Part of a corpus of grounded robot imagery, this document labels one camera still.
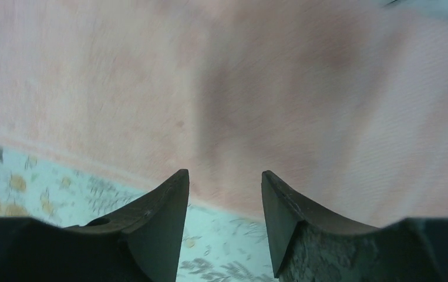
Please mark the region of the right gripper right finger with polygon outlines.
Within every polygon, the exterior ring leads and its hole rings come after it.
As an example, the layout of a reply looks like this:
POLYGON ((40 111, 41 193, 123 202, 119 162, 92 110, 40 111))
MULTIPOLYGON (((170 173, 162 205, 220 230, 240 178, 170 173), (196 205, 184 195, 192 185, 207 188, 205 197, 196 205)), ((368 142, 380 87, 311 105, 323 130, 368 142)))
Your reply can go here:
POLYGON ((261 189, 279 281, 448 281, 448 217, 377 228, 327 209, 271 171, 261 189))

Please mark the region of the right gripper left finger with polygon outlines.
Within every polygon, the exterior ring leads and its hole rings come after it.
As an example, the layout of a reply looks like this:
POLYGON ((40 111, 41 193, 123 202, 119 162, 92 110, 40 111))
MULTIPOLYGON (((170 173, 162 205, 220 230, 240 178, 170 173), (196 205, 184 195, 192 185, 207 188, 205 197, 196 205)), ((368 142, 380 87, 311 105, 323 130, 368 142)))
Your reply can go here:
POLYGON ((0 217, 0 281, 175 281, 189 184, 181 169, 84 226, 0 217))

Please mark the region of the pink towel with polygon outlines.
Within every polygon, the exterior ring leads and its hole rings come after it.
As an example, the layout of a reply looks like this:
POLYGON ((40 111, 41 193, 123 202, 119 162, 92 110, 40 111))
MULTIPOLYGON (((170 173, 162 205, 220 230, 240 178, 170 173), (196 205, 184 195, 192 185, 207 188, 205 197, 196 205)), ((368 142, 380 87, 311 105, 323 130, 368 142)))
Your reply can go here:
POLYGON ((448 216, 448 1, 0 1, 0 144, 263 214, 272 170, 381 226, 448 216))

